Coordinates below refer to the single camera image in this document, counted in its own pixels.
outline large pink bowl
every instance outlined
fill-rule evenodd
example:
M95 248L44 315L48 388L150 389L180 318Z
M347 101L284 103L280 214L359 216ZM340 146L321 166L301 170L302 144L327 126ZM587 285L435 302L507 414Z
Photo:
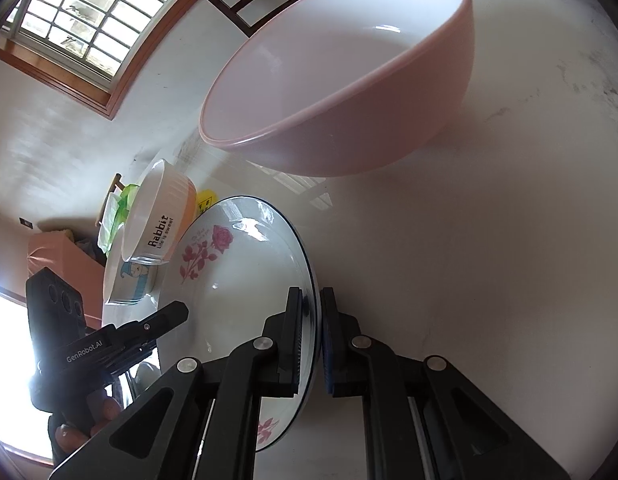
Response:
M371 170L452 118L473 60L472 0L300 0L225 65L200 134L287 173Z

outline plate rim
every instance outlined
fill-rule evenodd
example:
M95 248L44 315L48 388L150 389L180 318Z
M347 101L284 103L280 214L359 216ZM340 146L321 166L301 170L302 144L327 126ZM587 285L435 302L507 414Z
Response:
M320 334L321 334L321 331L322 331L322 323L321 323L321 319L322 319L322 305L321 305L321 302L320 302L320 291L317 290L316 279L315 279L315 276L314 276L315 275L315 271L313 270L313 268L311 266L311 262L309 260L309 256L307 255L307 250L305 250L305 245L303 244L302 238L298 234L298 232L295 229L294 225L289 221L289 219L277 207L275 207L272 203L270 203L270 202L268 202L268 201L266 201L266 200L264 200L262 198L259 198L257 196L252 196L252 195L234 195L234 196L229 196L227 198L223 198L221 200L218 200L218 202L216 202L214 205L212 205L209 209L205 210L200 216L198 216L198 218L196 218L193 222L191 222L191 225L189 227L187 227L187 230L183 233L182 237L180 237L180 240L178 240L178 243L176 244L176 248L178 247L180 242L183 240L183 238L187 235L187 232L189 232L189 230L195 225L196 221L198 221L199 218L204 216L204 214L207 211L210 211L212 208L214 208L215 206L217 206L218 204L220 204L222 202L226 202L228 200L235 200L237 198L247 198L247 199L250 199L250 200L257 200L258 202L266 204L267 206L272 208L277 214L279 214L280 217L289 226L289 228L291 229L291 232L294 234L294 237L297 240L298 245L300 246L300 250L302 251L303 256L305 258L305 264L307 264L307 269L309 271L309 278L311 279L311 288L312 288L313 297L314 297L314 306L313 307L314 307L314 311L315 311L316 327L315 327L315 333L313 334L313 353L311 355L311 365L309 367L309 375L307 377L307 387L305 388L305 390L302 393L302 397L300 399L300 402L298 403L297 410L295 410L294 415L291 417L291 420L289 421L289 423L287 424L285 429L282 430L282 432L275 439L273 439L271 442L269 442L265 446L261 447L260 449L256 449L256 452L260 452L260 451L264 451L265 449L273 446L283 436L285 436L285 434L287 433L289 428L291 428L291 426L295 422L296 418L298 417L298 415L302 411L302 408L305 405L305 402L307 402L307 397L308 397L309 391L311 390L311 387L313 385L313 379L314 379L313 372L314 372L314 368L315 368L316 363L318 362L318 359L320 357L320 352L321 352Z

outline rose print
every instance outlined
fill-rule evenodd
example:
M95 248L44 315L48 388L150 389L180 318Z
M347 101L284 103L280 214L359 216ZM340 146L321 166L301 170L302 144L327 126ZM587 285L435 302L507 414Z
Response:
M229 245L233 242L233 235L226 227L214 225L214 233L212 235L211 245L215 247L220 254L223 254Z
M210 252L209 242L207 240L198 242L198 240L202 236L206 236L208 232L209 231L205 229L204 232L196 233L196 235L191 238L192 243L185 247L185 251L182 254L182 261L185 262L185 265L180 266L182 283L184 283L187 278L195 280L199 276L198 271L204 268L206 260L215 262L218 259L217 254ZM233 235L231 232L226 227L214 225L211 248L223 254L229 248L231 242L233 242Z
M279 420L274 421L273 418L268 418L262 424L258 423L258 445L264 444L271 436L271 430L275 428Z

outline table surface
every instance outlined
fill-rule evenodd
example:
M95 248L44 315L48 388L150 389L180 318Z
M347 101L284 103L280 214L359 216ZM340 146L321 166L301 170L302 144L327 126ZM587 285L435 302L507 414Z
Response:
M474 9L463 108L397 163L298 177L197 132L157 158L198 190L271 202L364 332L405 356L444 355L586 479L618 437L618 33L595 0ZM103 322L154 309L107 305ZM365 478L364 450L361 403L328 398L318 374L255 478Z

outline metal screw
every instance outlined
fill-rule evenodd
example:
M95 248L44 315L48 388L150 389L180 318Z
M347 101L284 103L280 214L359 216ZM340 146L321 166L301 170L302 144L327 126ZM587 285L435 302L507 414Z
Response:
M178 361L178 371L182 372L183 374L188 374L196 368L198 368L198 363L195 359L192 359L191 357L185 357L184 359Z
M371 346L371 339L366 335L357 335L351 340L351 344L356 348L369 348Z
M447 368L447 361L445 361L442 357L434 355L427 359L427 367L429 367L430 370L441 372Z
M268 337L259 337L253 340L253 347L256 350L267 350L273 346L273 341Z

